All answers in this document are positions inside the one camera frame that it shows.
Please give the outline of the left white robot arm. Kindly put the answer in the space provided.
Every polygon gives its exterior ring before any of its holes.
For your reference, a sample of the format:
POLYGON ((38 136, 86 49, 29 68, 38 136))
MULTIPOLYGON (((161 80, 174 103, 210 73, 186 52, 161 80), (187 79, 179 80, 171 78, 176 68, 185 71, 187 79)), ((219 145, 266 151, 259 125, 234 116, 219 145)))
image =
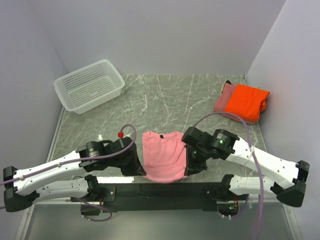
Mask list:
POLYGON ((92 171, 119 168, 125 177, 146 175, 130 137, 116 141, 90 141, 71 153, 35 167, 3 169, 4 209, 14 213, 34 203, 80 198, 87 202, 100 199, 103 190, 92 171))

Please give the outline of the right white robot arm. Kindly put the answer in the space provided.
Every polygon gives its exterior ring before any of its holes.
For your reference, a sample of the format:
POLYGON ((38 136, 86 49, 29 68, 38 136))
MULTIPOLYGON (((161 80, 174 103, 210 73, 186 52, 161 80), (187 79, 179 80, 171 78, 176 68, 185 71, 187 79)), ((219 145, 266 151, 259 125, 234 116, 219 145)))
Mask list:
POLYGON ((302 206, 309 174, 309 163, 287 161, 249 144, 224 129, 214 134, 189 127, 182 136, 193 166, 203 166, 208 159, 221 159, 245 166, 262 176, 244 177, 226 174, 213 191, 207 193, 214 200, 228 202, 237 196, 259 195, 276 197, 288 206, 302 206))

